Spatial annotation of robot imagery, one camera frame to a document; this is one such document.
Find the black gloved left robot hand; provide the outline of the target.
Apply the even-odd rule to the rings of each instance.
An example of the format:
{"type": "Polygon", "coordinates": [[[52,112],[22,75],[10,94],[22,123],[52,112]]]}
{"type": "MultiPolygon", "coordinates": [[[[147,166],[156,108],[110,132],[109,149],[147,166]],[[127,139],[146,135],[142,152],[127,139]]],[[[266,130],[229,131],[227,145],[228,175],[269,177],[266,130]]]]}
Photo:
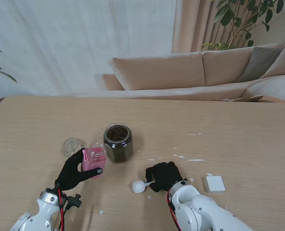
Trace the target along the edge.
{"type": "Polygon", "coordinates": [[[103,169],[97,167],[88,171],[78,171],[78,165],[83,162],[84,148],[69,157],[55,180],[55,189],[67,191],[75,188],[79,183],[103,173],[103,169]]]}

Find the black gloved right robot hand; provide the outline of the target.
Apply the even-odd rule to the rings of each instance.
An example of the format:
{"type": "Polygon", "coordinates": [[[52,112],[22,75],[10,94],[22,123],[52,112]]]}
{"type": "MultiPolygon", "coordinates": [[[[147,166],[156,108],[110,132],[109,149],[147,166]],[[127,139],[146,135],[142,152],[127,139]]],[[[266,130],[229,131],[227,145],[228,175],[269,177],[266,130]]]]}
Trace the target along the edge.
{"type": "Polygon", "coordinates": [[[149,187],[156,193],[169,191],[176,183],[187,180],[182,178],[174,162],[162,162],[146,169],[147,183],[154,181],[149,187]]]}

